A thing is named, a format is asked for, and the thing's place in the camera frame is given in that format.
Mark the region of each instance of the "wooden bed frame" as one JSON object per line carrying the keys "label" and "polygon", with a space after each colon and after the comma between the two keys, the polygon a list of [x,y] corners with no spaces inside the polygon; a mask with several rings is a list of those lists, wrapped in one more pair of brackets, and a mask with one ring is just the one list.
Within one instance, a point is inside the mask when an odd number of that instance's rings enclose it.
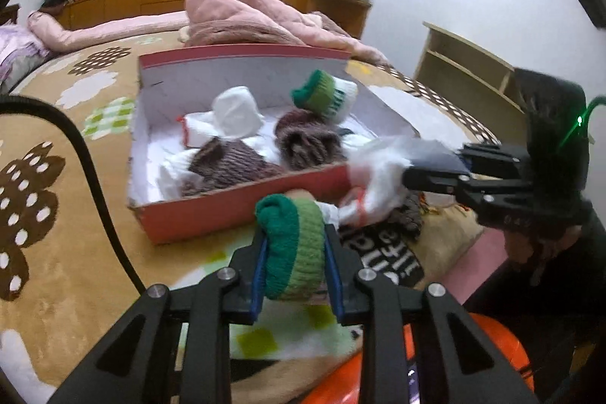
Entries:
{"label": "wooden bed frame", "polygon": [[20,7],[21,6],[19,4],[12,4],[0,10],[0,26],[5,24],[7,21],[12,21],[14,24],[16,24]]}

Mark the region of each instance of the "rolled white sock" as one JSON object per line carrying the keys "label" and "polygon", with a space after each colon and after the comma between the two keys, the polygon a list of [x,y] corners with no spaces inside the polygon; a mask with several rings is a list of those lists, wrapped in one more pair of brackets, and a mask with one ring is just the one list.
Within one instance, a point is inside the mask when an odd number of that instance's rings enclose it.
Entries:
{"label": "rolled white sock", "polygon": [[223,91],[213,102],[214,121],[226,139],[255,135],[263,125],[257,102],[246,86]]}
{"label": "rolled white sock", "polygon": [[213,110],[181,117],[183,144],[202,148],[214,137],[243,139],[254,136],[263,126],[263,116],[246,86],[223,91],[213,101]]}

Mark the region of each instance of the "purple pillow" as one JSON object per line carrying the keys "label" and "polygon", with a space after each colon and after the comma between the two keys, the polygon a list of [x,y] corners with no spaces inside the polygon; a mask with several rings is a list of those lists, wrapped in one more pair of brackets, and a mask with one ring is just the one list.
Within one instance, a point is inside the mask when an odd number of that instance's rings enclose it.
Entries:
{"label": "purple pillow", "polygon": [[0,84],[8,77],[17,58],[46,58],[49,50],[31,31],[19,25],[0,27]]}

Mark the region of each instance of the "orange object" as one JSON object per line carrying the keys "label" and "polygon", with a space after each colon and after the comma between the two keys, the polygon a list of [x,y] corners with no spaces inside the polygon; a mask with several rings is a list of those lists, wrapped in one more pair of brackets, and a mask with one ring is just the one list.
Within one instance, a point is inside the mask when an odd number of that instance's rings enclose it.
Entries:
{"label": "orange object", "polygon": [[[530,362],[520,341],[503,324],[484,315],[471,314],[474,321],[486,332],[492,342],[509,360],[511,366],[521,370]],[[404,326],[406,358],[414,358],[413,333],[410,325]],[[360,393],[360,375],[362,373],[362,354],[359,353],[347,363],[338,367],[324,379],[302,404],[357,404]],[[531,376],[524,379],[528,388],[534,392],[534,380]]]}

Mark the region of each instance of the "pink comforter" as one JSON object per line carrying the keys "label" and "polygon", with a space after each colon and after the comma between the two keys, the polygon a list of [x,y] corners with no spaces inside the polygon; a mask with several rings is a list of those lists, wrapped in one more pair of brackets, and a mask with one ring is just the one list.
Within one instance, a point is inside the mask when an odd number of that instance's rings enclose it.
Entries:
{"label": "pink comforter", "polygon": [[35,11],[27,27],[53,52],[66,53],[137,35],[177,31],[189,24],[185,11],[110,21],[84,30],[65,30],[49,14]]}
{"label": "pink comforter", "polygon": [[386,64],[387,59],[374,47],[357,39],[323,30],[295,8],[280,0],[186,0],[189,18],[187,45],[202,45],[197,33],[216,21],[263,24],[274,30],[284,30],[301,42],[314,47],[344,50],[353,57],[372,64]]}

